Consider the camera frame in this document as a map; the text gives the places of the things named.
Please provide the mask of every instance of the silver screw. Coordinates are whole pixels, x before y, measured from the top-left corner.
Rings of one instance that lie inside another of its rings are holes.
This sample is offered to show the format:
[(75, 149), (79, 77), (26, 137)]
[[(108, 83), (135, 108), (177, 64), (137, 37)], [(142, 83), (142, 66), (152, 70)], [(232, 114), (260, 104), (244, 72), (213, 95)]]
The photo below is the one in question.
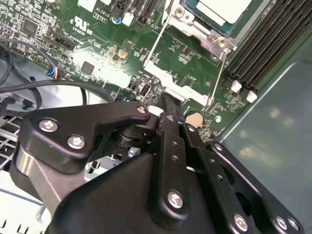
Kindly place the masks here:
[(86, 142), (79, 136), (71, 136), (67, 139), (67, 144), (73, 149), (80, 150), (85, 146)]
[(217, 150), (222, 151), (222, 147), (221, 147), (221, 145), (219, 145), (219, 144), (215, 144), (214, 146), (216, 147), (216, 149), (217, 149)]
[(58, 124), (55, 121), (49, 119), (41, 121), (39, 123), (39, 127), (41, 130), (49, 133), (55, 132), (59, 128)]
[(129, 156), (129, 157), (133, 157), (133, 155), (135, 155), (134, 150), (129, 150), (128, 156)]
[(248, 225), (247, 225), (246, 221), (244, 220), (244, 218), (241, 215), (234, 214), (233, 220), (234, 220), (236, 226), (240, 230), (242, 230), (243, 232), (246, 232), (248, 230)]
[(296, 222), (292, 218), (288, 218), (288, 222), (292, 225), (293, 228), (295, 228), (296, 231), (299, 230), (298, 225), (296, 224)]
[(146, 113), (145, 109), (144, 109), (143, 107), (141, 107), (141, 106), (139, 106), (139, 107), (137, 108), (137, 111), (139, 111), (139, 112), (142, 113), (142, 114), (145, 114), (145, 113)]
[(183, 206), (183, 199), (174, 191), (168, 192), (168, 201), (174, 208), (180, 209)]
[(188, 129), (191, 131), (191, 132), (195, 132), (195, 128), (191, 125), (188, 126)]
[(276, 219), (277, 224), (280, 226), (281, 229), (283, 229), (285, 231), (288, 229), (286, 222), (281, 217), (277, 216), (275, 219)]
[(220, 123), (221, 120), (222, 120), (222, 117), (221, 117), (221, 116), (216, 116), (216, 117), (214, 118), (214, 120), (215, 120), (216, 123)]
[(179, 18), (182, 18), (182, 17), (184, 16), (184, 13), (185, 13), (184, 8), (178, 7), (178, 8), (175, 10), (175, 17), (177, 17), (178, 19), (179, 19)]
[(220, 47), (220, 48), (223, 48), (223, 47), (225, 47), (225, 41), (224, 41), (224, 39), (219, 39), (218, 41), (217, 41), (217, 45)]

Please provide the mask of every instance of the gray metal panel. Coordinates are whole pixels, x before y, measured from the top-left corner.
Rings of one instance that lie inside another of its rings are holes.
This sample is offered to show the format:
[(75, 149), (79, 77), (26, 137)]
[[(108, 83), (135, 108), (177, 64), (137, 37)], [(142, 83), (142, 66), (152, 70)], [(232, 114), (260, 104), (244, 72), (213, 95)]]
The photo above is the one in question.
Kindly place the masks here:
[(312, 37), (220, 139), (312, 233)]

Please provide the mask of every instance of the black mounting arm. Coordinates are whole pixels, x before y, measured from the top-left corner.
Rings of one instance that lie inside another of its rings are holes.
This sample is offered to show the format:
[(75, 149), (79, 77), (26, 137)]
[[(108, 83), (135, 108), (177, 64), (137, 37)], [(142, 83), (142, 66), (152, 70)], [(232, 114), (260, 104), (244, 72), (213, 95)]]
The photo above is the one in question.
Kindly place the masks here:
[[(53, 216), (46, 233), (304, 233), (220, 143), (205, 145), (181, 103), (157, 117), (139, 102), (38, 110), (24, 118), (10, 168)], [(134, 156), (88, 183), (89, 161)]]

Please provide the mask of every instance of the motherboard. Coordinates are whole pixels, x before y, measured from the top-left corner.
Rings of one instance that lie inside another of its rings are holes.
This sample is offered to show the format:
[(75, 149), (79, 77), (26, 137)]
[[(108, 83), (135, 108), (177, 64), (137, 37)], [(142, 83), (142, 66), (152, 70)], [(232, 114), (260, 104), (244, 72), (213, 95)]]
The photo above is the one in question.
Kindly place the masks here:
[[(56, 79), (115, 101), (157, 106), (167, 92), (206, 140), (308, 37), (311, 10), (311, 0), (0, 0), (0, 38), (35, 45), (57, 64)], [(9, 47), (49, 68), (31, 48)]]

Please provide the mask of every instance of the black cable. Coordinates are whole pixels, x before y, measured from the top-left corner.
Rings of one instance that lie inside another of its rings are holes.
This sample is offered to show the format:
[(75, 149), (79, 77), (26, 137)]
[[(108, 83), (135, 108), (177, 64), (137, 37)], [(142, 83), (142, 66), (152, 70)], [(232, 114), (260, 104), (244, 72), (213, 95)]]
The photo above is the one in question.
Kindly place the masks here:
[(0, 85), (2, 85), (3, 83), (6, 82), (6, 80), (9, 78), (9, 75), (10, 75), (10, 73), (11, 73), (12, 66), (13, 66), (13, 56), (12, 56), (12, 54), (11, 54), (9, 48), (8, 48), (6, 45), (0, 44), (0, 47), (1, 47), (2, 49), (4, 49), (4, 50), (6, 51), (6, 53), (7, 53), (7, 54), (5, 55), (5, 57), (6, 57), (6, 56), (9, 57), (8, 67), (7, 67), (6, 71), (4, 72), (2, 78), (0, 79)]
[(32, 44), (29, 44), (25, 41), (18, 40), (18, 39), (7, 39), (7, 38), (0, 39), (0, 42), (5, 42), (5, 43), (11, 42), (11, 43), (26, 45), (29, 48), (32, 48), (33, 50), (37, 51), (41, 56), (43, 56), (49, 62), (49, 64), (52, 66), (52, 68), (56, 67), (56, 65), (53, 63), (53, 61), (44, 52), (42, 52), (39, 48), (35, 47)]
[(15, 86), (10, 86), (10, 87), (3, 87), (3, 88), (0, 88), (0, 94), (15, 92), (15, 91), (24, 90), (24, 89), (38, 88), (38, 87), (43, 87), (43, 86), (51, 86), (51, 85), (76, 86), (76, 87), (79, 87), (82, 89), (89, 90), (90, 92), (98, 95), (101, 98), (106, 99), (109, 102), (114, 102), (113, 98), (107, 92), (107, 90), (101, 89), (97, 86), (87, 84), (87, 83), (82, 83), (82, 82), (64, 81), (64, 80), (58, 81), (58, 80), (52, 80), (52, 79), (37, 81), (37, 82), (33, 82), (31, 84), (20, 84), (20, 85), (15, 85)]
[(86, 93), (86, 90), (83, 89), (83, 88), (80, 88), (80, 91), (81, 91), (81, 95), (82, 95), (82, 105), (85, 106), (87, 105), (87, 93)]
[[(17, 79), (19, 79), (19, 81), (22, 84), (31, 84), (31, 82), (18, 71), (18, 69), (14, 66), (14, 64), (12, 66), (12, 73), (16, 76)], [(37, 88), (33, 88), (33, 89), (29, 89), (29, 91), (35, 99), (36, 109), (40, 109), (42, 105), (42, 97), (41, 97), (39, 90)]]

